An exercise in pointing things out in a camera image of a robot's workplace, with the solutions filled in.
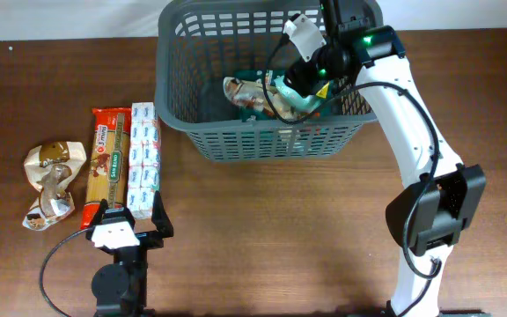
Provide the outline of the beige brown snack bag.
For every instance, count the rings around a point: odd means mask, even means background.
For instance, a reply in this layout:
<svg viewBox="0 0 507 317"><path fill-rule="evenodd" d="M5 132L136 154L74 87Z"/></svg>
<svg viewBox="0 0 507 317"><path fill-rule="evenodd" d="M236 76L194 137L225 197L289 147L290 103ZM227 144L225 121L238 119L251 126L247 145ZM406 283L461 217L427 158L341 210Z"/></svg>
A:
<svg viewBox="0 0 507 317"><path fill-rule="evenodd" d="M241 80L236 77L225 77L223 81L224 96L234 105L250 109L276 119L279 114L287 121L300 119L308 114L280 93L274 86L267 85L267 93L273 104L271 107L263 92L261 82Z"/></svg>
<svg viewBox="0 0 507 317"><path fill-rule="evenodd" d="M45 143L28 152L24 169L38 196L23 219L25 228L45 231L74 211L74 201L67 188L86 160L80 142Z"/></svg>

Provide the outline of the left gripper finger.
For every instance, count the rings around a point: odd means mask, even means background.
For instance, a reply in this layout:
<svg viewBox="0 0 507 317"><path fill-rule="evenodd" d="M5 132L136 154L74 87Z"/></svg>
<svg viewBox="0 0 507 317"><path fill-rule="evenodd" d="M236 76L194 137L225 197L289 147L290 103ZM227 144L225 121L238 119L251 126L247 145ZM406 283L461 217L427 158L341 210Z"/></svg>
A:
<svg viewBox="0 0 507 317"><path fill-rule="evenodd" d="M163 238L171 238L174 235L173 224L165 211L159 191L154 194L151 222Z"/></svg>
<svg viewBox="0 0 507 317"><path fill-rule="evenodd" d="M102 199L99 203L99 207L97 211L95 212L92 221L90 223L90 227L94 227L96 225L99 225L102 221L103 215L108 209L108 203L106 199Z"/></svg>

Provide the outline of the Kleenex tissue multipack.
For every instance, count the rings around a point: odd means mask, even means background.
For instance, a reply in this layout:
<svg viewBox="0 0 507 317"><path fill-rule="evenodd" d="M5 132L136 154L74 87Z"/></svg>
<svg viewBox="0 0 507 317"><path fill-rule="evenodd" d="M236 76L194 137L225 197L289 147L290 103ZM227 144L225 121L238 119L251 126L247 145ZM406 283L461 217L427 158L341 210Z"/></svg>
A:
<svg viewBox="0 0 507 317"><path fill-rule="evenodd" d="M160 137L154 104L133 103L127 206L136 219L151 218L154 195L160 190Z"/></svg>

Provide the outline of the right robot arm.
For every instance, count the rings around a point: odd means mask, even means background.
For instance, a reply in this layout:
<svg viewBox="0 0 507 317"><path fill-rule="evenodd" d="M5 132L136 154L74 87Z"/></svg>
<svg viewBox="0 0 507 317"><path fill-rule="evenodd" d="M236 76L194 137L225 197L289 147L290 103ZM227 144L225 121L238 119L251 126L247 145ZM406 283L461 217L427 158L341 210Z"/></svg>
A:
<svg viewBox="0 0 507 317"><path fill-rule="evenodd" d="M387 316L440 316L438 297L449 255L474 219L486 177L465 166L445 141L421 98L406 50L390 26L324 37L312 22L288 21L282 44L301 56L284 79L302 96L344 77L347 92L367 101L395 156L402 192L386 206L389 232L400 248Z"/></svg>

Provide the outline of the green Nescafe coffee bag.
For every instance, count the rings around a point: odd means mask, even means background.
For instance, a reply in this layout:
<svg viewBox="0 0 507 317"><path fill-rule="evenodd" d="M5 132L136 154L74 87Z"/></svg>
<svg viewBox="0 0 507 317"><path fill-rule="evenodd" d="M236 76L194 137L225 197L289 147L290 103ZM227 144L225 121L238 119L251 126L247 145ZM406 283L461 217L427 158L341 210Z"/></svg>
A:
<svg viewBox="0 0 507 317"><path fill-rule="evenodd" d="M235 72L233 77L236 77L236 78L241 79L241 80L246 80L246 81L261 82L262 83L263 92L264 92L264 94L266 96L267 102L272 107L273 104L272 104L272 102L271 102L271 100L270 100L270 98L268 96L266 86L267 85L271 85L271 86L276 87L276 85L275 85L275 79L277 77L280 77L280 76L284 76L284 71L283 70L268 70L266 72L266 76L265 77L263 76L263 71L262 70L240 70L240 71ZM325 100L329 99L332 96L332 94L330 92L330 89L332 87L333 87L333 85L332 85L331 82L326 83L315 94L315 96L321 97L322 99L325 99ZM251 117L254 117L254 116L256 117L257 120L274 120L274 119L268 118L266 115L264 115L262 113L258 113L256 111L253 111L253 110L250 110L250 109L241 108L241 107L239 107L239 109L240 109L240 112L241 112L241 114L243 116L243 121L247 121Z"/></svg>

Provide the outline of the San Remo spaghetti packet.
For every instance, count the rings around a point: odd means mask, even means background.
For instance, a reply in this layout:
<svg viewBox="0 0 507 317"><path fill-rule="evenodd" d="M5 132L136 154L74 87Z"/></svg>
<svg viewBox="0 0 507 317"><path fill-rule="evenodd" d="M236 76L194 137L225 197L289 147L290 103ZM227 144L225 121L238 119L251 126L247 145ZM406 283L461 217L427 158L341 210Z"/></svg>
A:
<svg viewBox="0 0 507 317"><path fill-rule="evenodd" d="M90 226L102 200L109 208L125 205L128 185L131 110L94 108L92 113L94 138L81 229Z"/></svg>

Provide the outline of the small teal wipes packet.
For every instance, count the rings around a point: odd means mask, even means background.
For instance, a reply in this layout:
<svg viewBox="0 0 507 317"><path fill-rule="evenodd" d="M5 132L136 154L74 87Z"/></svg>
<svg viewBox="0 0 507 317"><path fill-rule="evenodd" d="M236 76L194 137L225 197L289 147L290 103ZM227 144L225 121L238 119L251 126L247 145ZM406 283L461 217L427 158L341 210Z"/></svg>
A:
<svg viewBox="0 0 507 317"><path fill-rule="evenodd" d="M276 90L280 95L280 99L288 105L295 118L311 113L325 101L325 99L315 95L302 97L298 92L288 87L283 80L284 76L275 79Z"/></svg>

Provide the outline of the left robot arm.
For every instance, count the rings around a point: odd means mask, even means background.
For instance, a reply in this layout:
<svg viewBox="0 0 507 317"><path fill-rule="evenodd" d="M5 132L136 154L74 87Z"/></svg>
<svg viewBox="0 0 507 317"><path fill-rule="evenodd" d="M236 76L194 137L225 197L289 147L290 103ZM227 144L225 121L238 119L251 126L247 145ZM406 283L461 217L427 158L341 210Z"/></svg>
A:
<svg viewBox="0 0 507 317"><path fill-rule="evenodd" d="M136 220L130 210L110 207L106 200L99 204L88 227L86 238L113 257L92 278L92 294L96 299L97 316L154 316L147 305L148 252L164 246L174 235L173 224L165 212L159 192L152 203L153 231L136 232Z"/></svg>

